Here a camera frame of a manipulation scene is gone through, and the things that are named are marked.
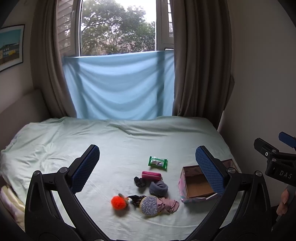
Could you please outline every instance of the rolled gray cloth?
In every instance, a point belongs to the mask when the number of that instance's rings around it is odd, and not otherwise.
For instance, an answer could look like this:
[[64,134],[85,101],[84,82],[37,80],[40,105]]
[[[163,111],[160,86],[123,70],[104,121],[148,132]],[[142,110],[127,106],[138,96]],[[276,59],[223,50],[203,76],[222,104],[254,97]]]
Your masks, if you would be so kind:
[[151,195],[156,197],[166,197],[168,194],[168,186],[163,181],[151,182],[149,187]]

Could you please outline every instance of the pink pouch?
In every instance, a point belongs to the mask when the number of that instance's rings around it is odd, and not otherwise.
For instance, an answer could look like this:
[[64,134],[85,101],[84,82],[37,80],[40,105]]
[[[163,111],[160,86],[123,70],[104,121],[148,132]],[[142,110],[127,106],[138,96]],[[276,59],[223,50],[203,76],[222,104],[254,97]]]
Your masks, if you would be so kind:
[[152,180],[152,181],[161,181],[161,179],[162,179],[160,173],[158,173],[158,172],[147,172],[147,171],[142,171],[142,178],[149,179],[149,180]]

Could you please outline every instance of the white wall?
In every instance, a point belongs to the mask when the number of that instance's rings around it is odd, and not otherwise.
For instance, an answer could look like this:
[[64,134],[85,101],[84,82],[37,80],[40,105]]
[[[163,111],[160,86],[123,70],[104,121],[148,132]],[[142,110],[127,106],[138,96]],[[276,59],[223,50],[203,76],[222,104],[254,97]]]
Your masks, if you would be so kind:
[[[235,86],[219,130],[243,172],[264,172],[266,159],[253,147],[257,137],[295,153],[278,134],[296,136],[296,28],[277,0],[228,4]],[[265,179],[274,206],[286,185]]]
[[3,27],[25,24],[24,62],[0,72],[0,113],[24,94],[33,90],[30,67],[30,35],[36,0],[20,0]]

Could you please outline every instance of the fluffy orange ball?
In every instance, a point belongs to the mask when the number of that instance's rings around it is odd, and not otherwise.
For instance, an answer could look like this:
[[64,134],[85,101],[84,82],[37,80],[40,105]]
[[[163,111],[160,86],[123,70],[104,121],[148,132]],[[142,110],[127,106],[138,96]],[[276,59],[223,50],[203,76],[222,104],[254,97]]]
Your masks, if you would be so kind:
[[112,207],[115,210],[124,209],[126,207],[126,205],[127,205],[126,202],[125,202],[125,200],[122,197],[119,197],[119,196],[114,196],[111,199],[111,204],[112,204]]

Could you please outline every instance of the green foliage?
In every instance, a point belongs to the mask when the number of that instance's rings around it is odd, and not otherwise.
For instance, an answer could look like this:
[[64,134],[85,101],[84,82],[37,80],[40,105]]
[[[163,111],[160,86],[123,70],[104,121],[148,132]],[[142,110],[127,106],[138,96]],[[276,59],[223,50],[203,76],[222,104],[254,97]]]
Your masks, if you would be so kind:
[[86,0],[81,17],[82,55],[155,50],[155,22],[145,21],[142,8],[127,10],[115,0]]

